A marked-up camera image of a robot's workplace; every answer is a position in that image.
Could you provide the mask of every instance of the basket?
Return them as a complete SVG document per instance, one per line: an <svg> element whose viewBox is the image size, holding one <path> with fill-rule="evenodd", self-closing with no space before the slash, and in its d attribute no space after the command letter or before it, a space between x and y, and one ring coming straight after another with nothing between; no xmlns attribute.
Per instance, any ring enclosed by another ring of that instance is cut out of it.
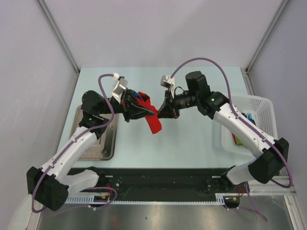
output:
<svg viewBox="0 0 307 230"><path fill-rule="evenodd" d="M251 95L231 95L235 107L245 114L251 113L256 126L263 132L277 139L276 121L272 102L263 97ZM251 156L251 152L245 147L236 145L232 133L222 126L222 147L226 151Z"/></svg>

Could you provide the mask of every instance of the white wall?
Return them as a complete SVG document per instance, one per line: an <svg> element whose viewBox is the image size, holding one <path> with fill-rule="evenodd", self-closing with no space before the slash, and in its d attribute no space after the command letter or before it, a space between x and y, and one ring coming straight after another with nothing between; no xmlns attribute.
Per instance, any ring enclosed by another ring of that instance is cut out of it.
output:
<svg viewBox="0 0 307 230"><path fill-rule="evenodd" d="M34 0L0 3L0 229L57 148L76 75Z"/></svg>
<svg viewBox="0 0 307 230"><path fill-rule="evenodd" d="M79 67L246 67L282 0L46 0Z"/></svg>
<svg viewBox="0 0 307 230"><path fill-rule="evenodd" d="M273 101L278 136L290 143L289 164L307 215L307 1L293 0L251 71L259 96Z"/></svg>

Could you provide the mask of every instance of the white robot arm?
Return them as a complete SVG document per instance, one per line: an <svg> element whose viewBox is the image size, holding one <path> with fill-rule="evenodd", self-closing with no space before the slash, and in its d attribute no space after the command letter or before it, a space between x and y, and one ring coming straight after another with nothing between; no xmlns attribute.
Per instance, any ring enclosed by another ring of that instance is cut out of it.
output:
<svg viewBox="0 0 307 230"><path fill-rule="evenodd" d="M229 168L222 175L229 186L251 180L266 184L284 167L281 157L274 148L286 160L289 143L284 138L275 140L274 137L264 133L238 110L233 112L228 98L220 92L212 92L206 77L200 71L187 74L186 82L189 90L174 96L170 90L170 87L173 88L175 85L174 79L172 84L165 84L165 79L171 78L163 76L161 80L161 85L168 90L165 91L165 100L158 112L159 118L177 119L180 109L196 106L201 114L222 124L243 141L255 157L250 162Z"/></svg>
<svg viewBox="0 0 307 230"><path fill-rule="evenodd" d="M95 91L87 91L82 97L83 118L70 140L41 168L31 167L27 172L28 193L45 207L56 211L69 195L86 188L105 186L102 169L90 167L82 173L67 175L79 157L96 142L110 122L101 114L111 114L108 100L115 114L123 114L125 121L155 115L156 112L135 91L127 88L127 81L118 74L111 98L104 98Z"/></svg>

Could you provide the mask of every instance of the light blue table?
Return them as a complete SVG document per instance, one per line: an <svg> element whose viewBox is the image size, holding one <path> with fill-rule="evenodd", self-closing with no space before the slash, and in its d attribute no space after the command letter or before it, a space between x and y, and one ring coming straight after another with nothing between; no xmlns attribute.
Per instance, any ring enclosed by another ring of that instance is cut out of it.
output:
<svg viewBox="0 0 307 230"><path fill-rule="evenodd" d="M162 75L175 68L83 68L68 112L59 148L69 139L76 109L84 92L100 93L97 79L101 74L117 72L128 80L128 88L151 97L157 109L164 100L165 88L160 86ZM176 86L187 89L185 75L200 70L213 91L226 94L226 84L216 67L184 67L175 76ZM239 67L224 68L232 93L247 94ZM114 85L112 78L102 82L107 95ZM225 151L221 146L221 126L202 116L197 108L180 111L179 119L161 119L162 130L153 135L145 119L118 121L114 157L109 161L78 161L75 167L103 168L218 168L243 164L252 157Z"/></svg>

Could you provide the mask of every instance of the blue object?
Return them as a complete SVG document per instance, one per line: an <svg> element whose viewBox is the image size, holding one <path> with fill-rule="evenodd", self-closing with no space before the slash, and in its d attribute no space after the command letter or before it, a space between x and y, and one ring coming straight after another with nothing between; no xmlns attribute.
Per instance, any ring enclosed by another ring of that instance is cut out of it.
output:
<svg viewBox="0 0 307 230"><path fill-rule="evenodd" d="M133 91L133 92L134 92L134 95L135 95L137 98L140 98L142 101L144 101L143 98L142 98L136 91Z"/></svg>
<svg viewBox="0 0 307 230"><path fill-rule="evenodd" d="M252 116L251 116L251 113L248 113L248 120L251 122L251 123L253 123L254 125L256 125L256 123L255 123L255 121L254 121L254 119L252 118Z"/></svg>

